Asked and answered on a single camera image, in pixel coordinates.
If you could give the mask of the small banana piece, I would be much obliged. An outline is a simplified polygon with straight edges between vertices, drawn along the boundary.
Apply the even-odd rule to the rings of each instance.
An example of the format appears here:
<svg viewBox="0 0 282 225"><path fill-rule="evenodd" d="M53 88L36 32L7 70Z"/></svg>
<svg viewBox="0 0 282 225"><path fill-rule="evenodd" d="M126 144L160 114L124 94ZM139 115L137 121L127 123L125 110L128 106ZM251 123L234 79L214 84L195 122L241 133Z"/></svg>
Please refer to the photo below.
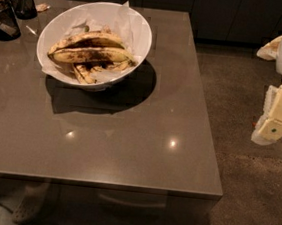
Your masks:
<svg viewBox="0 0 282 225"><path fill-rule="evenodd" d="M96 83L95 79L91 77L91 72L84 64L74 64L73 66L74 74L77 80L81 84L93 84Z"/></svg>

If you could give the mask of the white bowl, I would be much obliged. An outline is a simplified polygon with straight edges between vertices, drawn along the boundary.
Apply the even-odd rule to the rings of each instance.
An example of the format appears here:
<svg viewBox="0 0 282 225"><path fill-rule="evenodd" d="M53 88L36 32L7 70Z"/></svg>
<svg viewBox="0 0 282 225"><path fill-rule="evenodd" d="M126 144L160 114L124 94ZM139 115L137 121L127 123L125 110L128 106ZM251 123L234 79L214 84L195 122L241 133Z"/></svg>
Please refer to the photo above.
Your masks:
<svg viewBox="0 0 282 225"><path fill-rule="evenodd" d="M72 65L50 60L50 47L63 38L82 33L86 28L101 30L109 27L110 31L122 38L126 49L136 60L136 66L125 70L102 70L91 77L96 83L81 84L75 77ZM85 90L100 91L123 80L133 72L147 57L151 48L152 30L139 12L118 3L95 2L78 5L53 18L45 26L38 39L37 58L42 71L56 80Z"/></svg>

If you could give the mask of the small wrapped candy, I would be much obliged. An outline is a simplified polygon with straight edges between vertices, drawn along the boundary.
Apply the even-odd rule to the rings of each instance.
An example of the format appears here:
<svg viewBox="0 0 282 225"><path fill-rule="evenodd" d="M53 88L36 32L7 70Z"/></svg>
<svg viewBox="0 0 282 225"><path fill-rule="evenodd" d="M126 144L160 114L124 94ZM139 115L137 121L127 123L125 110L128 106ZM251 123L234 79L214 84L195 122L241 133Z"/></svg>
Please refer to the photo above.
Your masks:
<svg viewBox="0 0 282 225"><path fill-rule="evenodd" d="M49 6L49 4L47 4L47 3L40 3L40 4L38 4L37 6L35 6L35 8L36 8L36 11L37 12L44 12L44 11L46 11L46 10L48 10L48 9L50 9L50 6Z"/></svg>

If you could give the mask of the black mesh pen cup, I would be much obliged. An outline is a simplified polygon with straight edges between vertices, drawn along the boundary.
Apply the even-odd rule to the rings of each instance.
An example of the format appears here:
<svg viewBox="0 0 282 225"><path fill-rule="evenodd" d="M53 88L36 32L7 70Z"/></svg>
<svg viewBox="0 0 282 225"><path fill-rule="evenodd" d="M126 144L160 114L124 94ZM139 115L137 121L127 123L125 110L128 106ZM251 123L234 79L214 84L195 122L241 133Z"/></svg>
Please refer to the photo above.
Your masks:
<svg viewBox="0 0 282 225"><path fill-rule="evenodd" d="M33 19L38 15L34 0L11 0L13 11L18 19Z"/></svg>

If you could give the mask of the small white stick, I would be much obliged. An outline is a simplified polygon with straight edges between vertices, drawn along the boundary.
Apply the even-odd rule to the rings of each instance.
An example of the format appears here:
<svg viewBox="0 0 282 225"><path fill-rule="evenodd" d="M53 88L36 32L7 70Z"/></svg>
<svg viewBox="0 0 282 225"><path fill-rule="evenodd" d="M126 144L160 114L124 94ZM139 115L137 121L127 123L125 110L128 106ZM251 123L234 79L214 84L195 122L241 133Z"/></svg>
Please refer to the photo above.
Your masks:
<svg viewBox="0 0 282 225"><path fill-rule="evenodd" d="M25 27L30 31L31 34L33 34L33 35L35 35L35 36L38 35L37 31L33 30L29 25L27 25L27 26L25 26Z"/></svg>

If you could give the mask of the spotted banana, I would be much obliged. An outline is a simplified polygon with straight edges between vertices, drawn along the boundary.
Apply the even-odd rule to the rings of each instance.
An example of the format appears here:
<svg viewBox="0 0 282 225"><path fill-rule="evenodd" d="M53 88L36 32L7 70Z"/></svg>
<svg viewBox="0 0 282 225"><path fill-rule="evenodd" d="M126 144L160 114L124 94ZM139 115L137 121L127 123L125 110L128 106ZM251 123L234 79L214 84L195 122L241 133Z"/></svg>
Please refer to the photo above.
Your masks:
<svg viewBox="0 0 282 225"><path fill-rule="evenodd" d="M51 46L48 54L51 55L55 51L64 48L79 48L79 47L116 47L124 48L122 38L115 33L107 33L101 31L90 31L75 34L70 37L63 38Z"/></svg>
<svg viewBox="0 0 282 225"><path fill-rule="evenodd" d="M48 56L57 62L76 64L102 61L115 63L128 61L134 65L136 64L135 58L131 53L116 47L63 48L50 53Z"/></svg>

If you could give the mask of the cream cloth on gripper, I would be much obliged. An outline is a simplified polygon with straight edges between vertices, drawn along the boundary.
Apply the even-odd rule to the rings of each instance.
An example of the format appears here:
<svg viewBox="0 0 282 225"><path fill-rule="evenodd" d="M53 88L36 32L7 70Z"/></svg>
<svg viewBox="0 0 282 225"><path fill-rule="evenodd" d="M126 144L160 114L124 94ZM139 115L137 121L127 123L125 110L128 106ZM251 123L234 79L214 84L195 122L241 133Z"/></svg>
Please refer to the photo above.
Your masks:
<svg viewBox="0 0 282 225"><path fill-rule="evenodd" d="M263 60L275 60L278 57L278 48L281 44L281 41L282 36L276 37L270 43L268 42L265 46L262 46L257 51L257 56Z"/></svg>

